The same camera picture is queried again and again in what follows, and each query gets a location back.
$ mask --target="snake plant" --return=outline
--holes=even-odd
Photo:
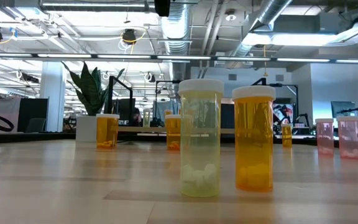
[[[106,98],[108,97],[108,88],[102,89],[100,70],[96,67],[92,73],[88,70],[88,66],[84,62],[81,75],[70,71],[66,64],[64,67],[70,72],[71,79],[74,83],[74,88],[77,93],[78,99],[85,106],[86,112],[89,116],[96,116],[100,113]],[[119,78],[124,69],[122,69],[117,78]]]

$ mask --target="desk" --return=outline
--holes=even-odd
[[[237,190],[234,145],[223,144],[220,196],[191,198],[164,142],[0,144],[0,223],[358,223],[358,161],[275,145],[273,163],[273,192]]]

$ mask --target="pillar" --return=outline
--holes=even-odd
[[[47,98],[47,131],[63,130],[67,71],[61,62],[43,62],[40,98]]]

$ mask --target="white bottle cap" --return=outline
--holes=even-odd
[[[333,123],[334,120],[332,118],[321,118],[316,119],[316,123]]]
[[[342,116],[342,117],[337,117],[336,120],[337,121],[358,121],[358,117],[356,117],[356,116]]]
[[[194,78],[179,83],[178,94],[182,95],[186,91],[215,91],[223,94],[224,84],[219,80]]]
[[[118,114],[97,114],[96,117],[97,118],[117,118],[117,119],[119,119]]]
[[[179,114],[168,114],[165,116],[165,119],[180,119]]]
[[[233,100],[254,96],[266,96],[276,99],[276,89],[270,86],[245,86],[233,90]]]

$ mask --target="white planter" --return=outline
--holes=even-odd
[[[96,116],[77,116],[77,142],[96,142]]]

